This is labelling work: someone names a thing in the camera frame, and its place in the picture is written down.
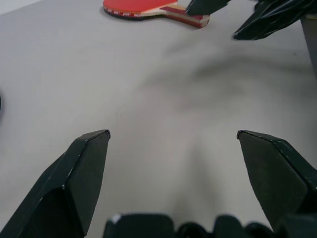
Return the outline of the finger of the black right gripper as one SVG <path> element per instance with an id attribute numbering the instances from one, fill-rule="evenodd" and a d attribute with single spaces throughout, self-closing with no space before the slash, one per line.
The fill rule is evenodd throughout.
<path id="1" fill-rule="evenodd" d="M 315 0 L 259 0 L 254 13 L 233 33 L 233 39 L 264 39 L 306 15 L 316 13 Z"/>
<path id="2" fill-rule="evenodd" d="M 210 15 L 224 7 L 230 0 L 192 0 L 186 8 L 188 15 Z"/>

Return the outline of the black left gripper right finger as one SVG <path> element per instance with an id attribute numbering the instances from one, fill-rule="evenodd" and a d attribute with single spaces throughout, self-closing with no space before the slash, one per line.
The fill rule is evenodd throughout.
<path id="1" fill-rule="evenodd" d="M 317 171 L 286 140 L 237 133 L 252 189 L 276 233 L 317 231 Z"/>

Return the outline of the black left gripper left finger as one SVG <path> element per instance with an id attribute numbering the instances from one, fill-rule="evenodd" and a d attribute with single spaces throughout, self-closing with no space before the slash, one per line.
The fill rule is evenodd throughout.
<path id="1" fill-rule="evenodd" d="M 39 177 L 2 238 L 84 238 L 99 198 L 109 130 L 76 138 Z"/>

